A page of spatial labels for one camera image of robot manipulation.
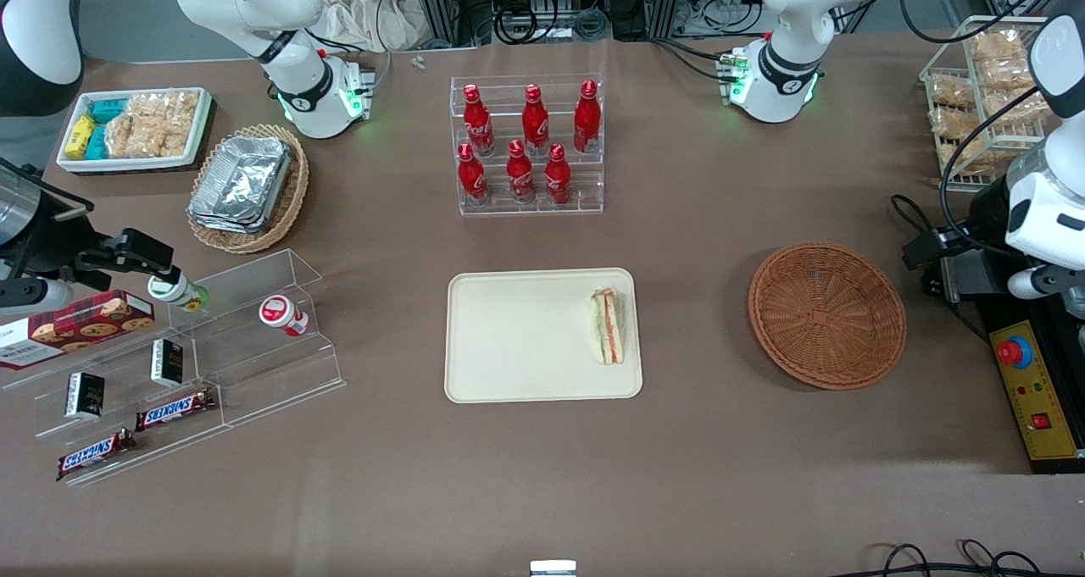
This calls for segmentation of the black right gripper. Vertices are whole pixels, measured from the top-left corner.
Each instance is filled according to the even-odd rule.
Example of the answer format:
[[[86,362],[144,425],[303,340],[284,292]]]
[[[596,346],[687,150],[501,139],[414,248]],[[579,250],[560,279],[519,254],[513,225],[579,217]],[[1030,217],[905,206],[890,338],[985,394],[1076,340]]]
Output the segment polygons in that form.
[[[101,244],[123,260],[82,259],[81,269],[170,277],[170,265],[153,264],[173,264],[173,247],[144,232],[97,232],[86,214],[63,200],[8,203],[8,277],[51,275]]]

